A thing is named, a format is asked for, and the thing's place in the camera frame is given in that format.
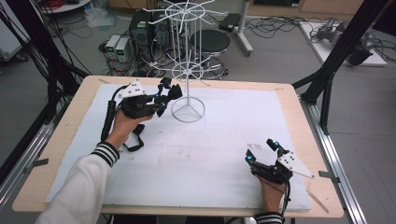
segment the gray floor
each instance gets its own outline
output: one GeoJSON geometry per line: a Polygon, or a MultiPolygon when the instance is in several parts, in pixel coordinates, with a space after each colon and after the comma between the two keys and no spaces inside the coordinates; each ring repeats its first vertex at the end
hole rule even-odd
{"type": "MultiPolygon", "coordinates": [[[[235,11],[234,5],[229,11],[235,11]]],[[[62,22],[77,21],[82,11],[59,16],[62,22]]],[[[116,19],[111,28],[92,28],[85,21],[73,24],[73,34],[64,39],[93,74],[106,71],[106,60],[98,46],[111,34],[124,33],[129,20],[116,19]]],[[[302,31],[278,32],[264,39],[250,30],[245,34],[254,52],[246,57],[234,35],[229,51],[220,56],[230,70],[224,81],[293,83],[320,67],[302,31]]],[[[396,37],[375,33],[396,43],[396,37]]],[[[62,53],[58,39],[54,41],[62,53]]],[[[368,223],[396,222],[396,64],[385,67],[343,66],[337,72],[332,90],[329,116],[331,138],[368,223]]],[[[306,87],[297,90],[304,92],[306,87]]],[[[46,103],[46,83],[31,61],[8,63],[0,67],[0,141],[3,163],[46,103]]],[[[13,195],[0,211],[0,223],[33,223],[37,214],[12,211],[13,195]]],[[[183,217],[160,217],[161,223],[182,223],[183,217]]],[[[100,218],[98,223],[105,223],[100,218]]],[[[339,219],[298,218],[297,223],[349,223],[339,219]]]]}

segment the person's left hand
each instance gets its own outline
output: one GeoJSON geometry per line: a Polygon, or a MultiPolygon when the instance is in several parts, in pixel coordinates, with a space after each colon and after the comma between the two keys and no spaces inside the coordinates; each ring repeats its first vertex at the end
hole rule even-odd
{"type": "Polygon", "coordinates": [[[125,116],[122,110],[119,110],[114,118],[113,130],[105,142],[108,142],[114,148],[120,148],[120,146],[128,140],[129,133],[137,127],[137,124],[152,119],[152,117],[151,115],[139,119],[130,119],[125,116]]]}

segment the white board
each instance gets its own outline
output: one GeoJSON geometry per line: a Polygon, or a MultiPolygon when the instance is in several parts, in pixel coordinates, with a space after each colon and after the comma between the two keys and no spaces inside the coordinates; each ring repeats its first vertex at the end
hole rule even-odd
{"type": "MultiPolygon", "coordinates": [[[[330,52],[332,52],[333,45],[326,39],[319,40],[318,43],[313,43],[311,41],[310,32],[314,29],[315,31],[318,30],[319,27],[323,26],[324,22],[300,22],[300,26],[307,38],[308,42],[311,44],[312,48],[314,49],[315,53],[317,54],[318,58],[322,63],[326,61],[327,57],[329,57],[330,52]]],[[[371,49],[370,52],[373,54],[366,59],[363,63],[359,64],[359,66],[385,66],[387,63],[373,50],[371,49]]],[[[343,65],[350,65],[348,62],[344,62],[343,65]]]]}
{"type": "MultiPolygon", "coordinates": [[[[64,155],[46,202],[62,186],[75,160],[99,142],[107,101],[119,85],[102,85],[64,155]]],[[[157,92],[146,86],[146,92],[157,92]]],[[[113,167],[105,204],[176,207],[261,208],[259,180],[245,162],[249,149],[258,161],[274,164],[267,138],[293,150],[274,91],[190,88],[205,103],[205,116],[194,123],[176,120],[170,109],[146,121],[136,152],[121,148],[113,167]]],[[[294,175],[289,211],[311,209],[304,180],[294,175]]]]}

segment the black pole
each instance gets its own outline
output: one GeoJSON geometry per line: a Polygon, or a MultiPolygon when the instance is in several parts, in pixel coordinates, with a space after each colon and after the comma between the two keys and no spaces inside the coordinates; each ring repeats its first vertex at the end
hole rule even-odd
{"type": "Polygon", "coordinates": [[[365,0],[356,12],[352,21],[335,44],[329,57],[319,70],[292,84],[294,89],[311,83],[308,90],[301,95],[302,101],[315,105],[318,97],[323,93],[322,108],[320,111],[320,127],[329,134],[327,129],[330,98],[332,94],[332,80],[343,62],[350,56],[361,37],[371,26],[387,0],[365,0]]]}

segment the stool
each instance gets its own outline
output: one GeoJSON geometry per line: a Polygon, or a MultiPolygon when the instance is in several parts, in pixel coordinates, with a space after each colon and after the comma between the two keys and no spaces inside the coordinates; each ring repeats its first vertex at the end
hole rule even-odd
{"type": "Polygon", "coordinates": [[[221,54],[227,51],[228,47],[230,46],[230,38],[223,32],[217,30],[202,30],[201,35],[202,35],[201,45],[200,45],[200,31],[197,31],[194,34],[192,34],[190,38],[190,42],[191,42],[191,47],[193,49],[194,48],[201,49],[201,54],[204,57],[202,61],[207,59],[207,57],[211,57],[208,61],[202,64],[203,68],[204,69],[216,69],[216,67],[218,68],[215,71],[211,71],[215,75],[210,78],[218,77],[219,79],[221,79],[221,76],[227,76],[229,74],[228,69],[225,68],[224,63],[220,59],[216,58],[216,56],[220,56],[221,54]]]}

